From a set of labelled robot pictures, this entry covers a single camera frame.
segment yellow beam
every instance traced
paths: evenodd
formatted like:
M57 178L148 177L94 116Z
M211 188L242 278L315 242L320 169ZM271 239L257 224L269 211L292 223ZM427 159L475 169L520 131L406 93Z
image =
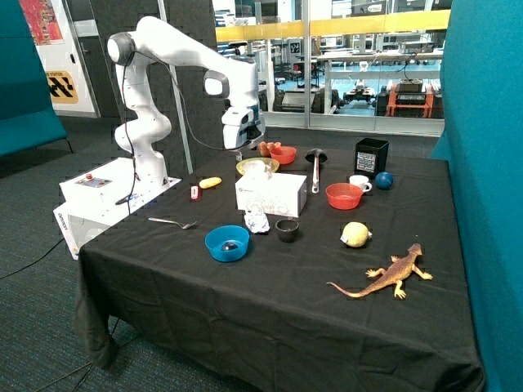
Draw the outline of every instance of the yellow beam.
M312 20L311 36L440 30L447 28L449 17L450 10L443 10ZM216 36L218 42L257 41L262 39L302 37L303 32L303 22L297 21L257 24L253 26L220 27L216 29Z
M216 29L218 42L257 41L261 39L276 39L303 37L303 22L268 23L253 26L220 27Z

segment glass wall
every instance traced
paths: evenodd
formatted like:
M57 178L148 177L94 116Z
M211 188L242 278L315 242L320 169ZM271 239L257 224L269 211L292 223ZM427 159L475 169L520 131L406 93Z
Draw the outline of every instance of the glass wall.
M224 56L252 56L266 123L438 136L451 0L213 0Z

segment warning sign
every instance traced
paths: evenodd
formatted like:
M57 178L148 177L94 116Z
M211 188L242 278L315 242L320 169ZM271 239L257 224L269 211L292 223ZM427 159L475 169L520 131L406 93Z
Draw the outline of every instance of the warning sign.
M47 84L53 104L77 104L78 94L74 89L73 78L67 71L46 72Z

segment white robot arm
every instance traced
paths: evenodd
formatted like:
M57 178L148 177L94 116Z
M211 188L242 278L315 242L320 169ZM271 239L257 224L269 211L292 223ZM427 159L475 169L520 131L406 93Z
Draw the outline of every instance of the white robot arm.
M171 123L155 107L150 93L145 71L154 62L208 69L203 82L205 91L230 101L230 108L221 118L225 149L252 148L263 137L265 124L257 96L257 66L252 58L225 58L152 16L141 19L136 31L111 36L107 46L116 63L124 104L138 117L120 126L115 136L123 149L134 152L139 180L146 176L158 183L167 178L163 156L151 146L171 131Z

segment orange object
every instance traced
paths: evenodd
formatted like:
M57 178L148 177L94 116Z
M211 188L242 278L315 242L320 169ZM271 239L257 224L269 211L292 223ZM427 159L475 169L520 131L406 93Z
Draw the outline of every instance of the orange object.
M423 105L398 105L396 99L398 93L396 92L396 84L392 85L391 94L389 95L389 102L387 106L387 116L395 117L396 109L423 109L422 118L432 117L432 106L434 105L434 92L431 86L425 86L427 99Z
M338 210L351 210L360 203L363 190L356 185L340 182L329 185L325 193L331 207Z
M286 146L274 147L270 151L270 157L277 160L280 165L286 165L296 158L296 149Z

